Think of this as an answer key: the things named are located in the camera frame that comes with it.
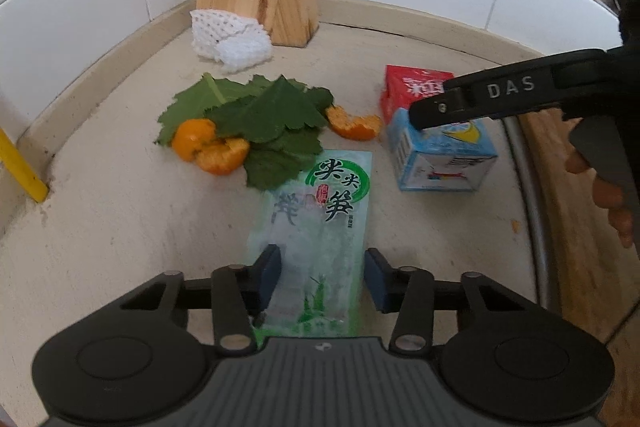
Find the person's right hand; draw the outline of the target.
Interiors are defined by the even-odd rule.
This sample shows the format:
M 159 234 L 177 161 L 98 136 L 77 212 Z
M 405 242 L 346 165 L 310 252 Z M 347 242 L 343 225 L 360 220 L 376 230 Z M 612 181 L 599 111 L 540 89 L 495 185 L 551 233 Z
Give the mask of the person's right hand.
M 565 161 L 565 170 L 573 174 L 582 174 L 592 169 L 588 161 L 577 150 L 573 150 Z M 616 231 L 624 248 L 634 245 L 634 217 L 625 205 L 623 190 L 598 174 L 592 182 L 592 200 L 598 208 L 608 212 L 608 224 Z

